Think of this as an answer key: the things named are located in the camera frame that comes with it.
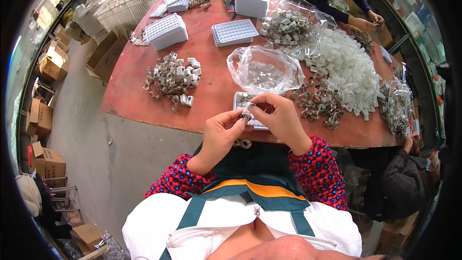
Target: red wooden table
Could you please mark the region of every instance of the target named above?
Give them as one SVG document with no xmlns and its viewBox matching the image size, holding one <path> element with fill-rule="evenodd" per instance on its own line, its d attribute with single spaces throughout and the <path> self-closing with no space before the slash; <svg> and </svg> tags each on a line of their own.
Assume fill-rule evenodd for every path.
<svg viewBox="0 0 462 260">
<path fill-rule="evenodd" d="M 153 19 L 149 15 L 160 5 L 159 0 L 148 11 L 135 29 L 135 34 L 141 34 L 141 29 Z M 242 89 L 234 83 L 226 65 L 226 58 L 237 47 L 248 46 L 230 45 L 216 47 L 213 41 L 211 26 L 230 21 L 225 4 L 220 0 L 212 0 L 209 9 L 195 8 L 179 12 L 188 31 L 189 39 L 177 43 L 166 49 L 156 51 L 154 46 L 132 45 L 129 41 L 114 67 L 106 92 L 101 103 L 103 112 L 132 119 L 135 121 L 155 124 L 178 130 L 202 133 L 205 120 L 218 113 L 230 111 L 233 108 L 233 96 Z M 235 20 L 245 19 L 236 15 Z M 254 37 L 252 45 L 265 45 L 265 40 Z M 374 43 L 376 52 L 371 56 L 378 74 L 387 79 L 393 74 L 390 65 L 383 59 L 378 44 Z M 202 67 L 200 84 L 195 89 L 188 90 L 188 95 L 194 96 L 193 107 L 178 105 L 173 113 L 173 102 L 164 97 L 159 101 L 153 99 L 149 92 L 143 90 L 147 66 L 155 65 L 158 58 L 177 50 L 178 58 L 195 57 Z M 307 79 L 313 75 L 301 62 Z M 340 126 L 335 130 L 327 130 L 324 120 L 320 118 L 314 122 L 301 119 L 304 130 L 309 135 L 325 138 L 331 146 L 336 147 L 381 147 L 397 145 L 396 138 L 391 134 L 378 108 L 369 113 L 369 121 L 364 121 L 362 114 L 356 117 L 346 112 L 339 120 Z M 246 132 L 242 138 L 262 142 L 278 142 L 269 132 L 255 130 Z"/>
</svg>

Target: white jacket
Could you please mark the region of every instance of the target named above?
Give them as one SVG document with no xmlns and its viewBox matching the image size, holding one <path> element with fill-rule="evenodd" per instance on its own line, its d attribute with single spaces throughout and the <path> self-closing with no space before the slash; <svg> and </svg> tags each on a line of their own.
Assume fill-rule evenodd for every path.
<svg viewBox="0 0 462 260">
<path fill-rule="evenodd" d="M 159 193 L 139 203 L 122 228 L 132 259 L 157 260 L 167 247 L 172 260 L 205 260 L 241 225 L 253 222 L 255 207 L 260 207 L 238 195 L 211 198 L 205 202 L 197 226 L 176 231 L 190 201 Z M 361 256 L 361 235 L 349 212 L 310 202 L 304 216 L 315 237 L 300 236 L 316 249 Z M 260 219 L 274 238 L 297 234 L 289 211 L 260 208 Z"/>
</svg>

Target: woman's left hand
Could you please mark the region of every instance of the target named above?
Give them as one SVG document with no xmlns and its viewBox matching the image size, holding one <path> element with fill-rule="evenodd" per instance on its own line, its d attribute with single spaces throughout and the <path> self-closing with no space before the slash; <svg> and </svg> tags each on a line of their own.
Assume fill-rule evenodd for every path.
<svg viewBox="0 0 462 260">
<path fill-rule="evenodd" d="M 376 24 L 380 24 L 380 26 L 383 26 L 385 24 L 385 20 L 381 15 L 374 13 L 372 10 L 369 10 L 367 14 L 369 15 L 369 18 Z"/>
<path fill-rule="evenodd" d="M 187 163 L 192 173 L 204 176 L 210 172 L 228 154 L 242 132 L 253 130 L 246 118 L 239 118 L 243 110 L 220 113 L 205 121 L 202 149 Z"/>
</svg>

